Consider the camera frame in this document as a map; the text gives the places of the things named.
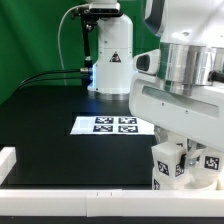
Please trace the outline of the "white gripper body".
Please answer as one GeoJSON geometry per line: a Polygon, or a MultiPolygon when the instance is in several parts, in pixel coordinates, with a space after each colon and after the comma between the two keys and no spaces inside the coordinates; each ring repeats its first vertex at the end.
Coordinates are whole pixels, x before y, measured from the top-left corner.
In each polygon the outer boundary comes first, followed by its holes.
{"type": "Polygon", "coordinates": [[[224,152],[224,84],[194,86],[191,96],[169,93],[154,76],[133,76],[129,108],[133,116],[224,152]]]}

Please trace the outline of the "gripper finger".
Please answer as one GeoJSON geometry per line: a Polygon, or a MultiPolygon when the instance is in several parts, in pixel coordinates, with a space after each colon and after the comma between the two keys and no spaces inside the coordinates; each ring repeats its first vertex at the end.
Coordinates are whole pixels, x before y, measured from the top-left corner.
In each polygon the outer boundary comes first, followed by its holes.
{"type": "Polygon", "coordinates": [[[197,158],[205,148],[205,145],[193,140],[187,140],[186,153],[181,156],[181,167],[188,168],[189,166],[194,166],[197,158]]]}
{"type": "Polygon", "coordinates": [[[168,141],[168,132],[166,129],[163,129],[159,126],[154,127],[154,135],[156,138],[156,142],[158,144],[164,143],[168,141]]]}

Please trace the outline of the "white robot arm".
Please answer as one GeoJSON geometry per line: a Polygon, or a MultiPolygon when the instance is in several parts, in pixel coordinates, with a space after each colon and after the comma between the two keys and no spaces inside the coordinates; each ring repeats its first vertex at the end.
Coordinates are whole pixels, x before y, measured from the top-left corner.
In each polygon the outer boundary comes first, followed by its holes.
{"type": "Polygon", "coordinates": [[[132,52],[139,23],[118,0],[87,0],[100,20],[99,56],[88,90],[125,95],[130,113],[224,152],[224,0],[146,0],[143,23],[159,38],[132,52]]]}

